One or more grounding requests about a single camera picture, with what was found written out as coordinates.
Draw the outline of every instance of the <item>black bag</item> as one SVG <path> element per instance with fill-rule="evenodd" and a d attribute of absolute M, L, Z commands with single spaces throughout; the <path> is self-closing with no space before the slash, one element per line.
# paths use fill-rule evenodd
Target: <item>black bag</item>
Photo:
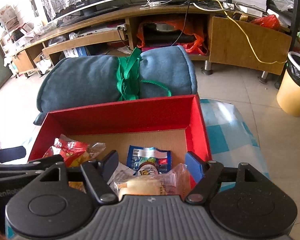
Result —
<path fill-rule="evenodd" d="M 289 52 L 286 68 L 292 80 L 300 87 L 300 54 Z"/>

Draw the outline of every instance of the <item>blue checkered cloth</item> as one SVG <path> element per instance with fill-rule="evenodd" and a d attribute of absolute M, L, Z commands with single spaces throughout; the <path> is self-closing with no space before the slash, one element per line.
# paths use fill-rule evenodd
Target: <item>blue checkered cloth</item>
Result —
<path fill-rule="evenodd" d="M 201 99 L 200 104 L 212 159 L 232 168 L 247 162 L 269 178 L 260 147 L 238 109 L 212 99 Z M 233 186 L 234 182 L 222 183 L 221 190 Z"/>

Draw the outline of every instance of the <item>yellow cable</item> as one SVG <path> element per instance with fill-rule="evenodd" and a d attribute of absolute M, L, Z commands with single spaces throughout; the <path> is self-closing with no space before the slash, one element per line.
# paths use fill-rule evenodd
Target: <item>yellow cable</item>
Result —
<path fill-rule="evenodd" d="M 217 2 L 219 3 L 220 7 L 221 7 L 222 9 L 224 9 L 223 6 L 222 6 L 222 4 L 220 3 L 219 0 L 214 0 L 214 1 L 217 1 Z M 251 44 L 251 42 L 250 42 L 250 39 L 249 39 L 248 35 L 245 33 L 245 31 L 241 28 L 241 26 L 240 26 L 234 19 L 232 19 L 232 18 L 227 14 L 226 11 L 223 11 L 223 12 L 226 14 L 227 18 L 230 19 L 231 21 L 233 21 L 233 22 L 240 28 L 240 30 L 244 33 L 244 35 L 246 35 L 246 38 L 247 38 L 248 43 L 249 43 L 249 45 L 250 45 L 250 48 L 251 48 L 253 54 L 255 55 L 256 59 L 257 59 L 260 63 L 272 65 L 272 64 L 276 64 L 276 63 L 278 63 L 278 64 L 284 64 L 284 63 L 287 62 L 287 61 L 284 61 L 284 62 L 275 61 L 275 62 L 271 62 L 271 63 L 270 63 L 270 62 L 264 62 L 264 61 L 260 60 L 260 59 L 258 58 L 257 54 L 255 53 L 255 51 L 254 51 L 254 49 L 253 49 L 253 47 L 252 47 L 252 44 Z"/>

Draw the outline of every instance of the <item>power strip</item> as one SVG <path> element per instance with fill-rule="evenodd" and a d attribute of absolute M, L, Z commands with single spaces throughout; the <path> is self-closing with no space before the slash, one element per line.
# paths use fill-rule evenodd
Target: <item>power strip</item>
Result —
<path fill-rule="evenodd" d="M 262 12 L 260 12 L 258 10 L 255 10 L 253 8 L 245 7 L 243 5 L 237 5 L 237 6 L 244 13 L 251 14 L 251 15 L 254 15 L 254 16 L 257 16 L 257 17 L 262 17 L 263 16 Z"/>
<path fill-rule="evenodd" d="M 223 5 L 223 8 L 234 10 L 234 4 L 233 3 L 223 2 L 222 5 Z"/>
<path fill-rule="evenodd" d="M 166 1 L 156 1 L 156 2 L 150 2 L 150 7 L 156 7 L 156 6 L 160 6 L 162 4 L 166 4 Z"/>

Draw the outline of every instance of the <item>trash can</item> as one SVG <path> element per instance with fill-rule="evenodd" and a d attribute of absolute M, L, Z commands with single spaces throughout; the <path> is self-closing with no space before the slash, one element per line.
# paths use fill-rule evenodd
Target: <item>trash can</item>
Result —
<path fill-rule="evenodd" d="M 300 116 L 300 54 L 289 52 L 281 87 L 277 94 L 279 106 L 287 114 Z"/>

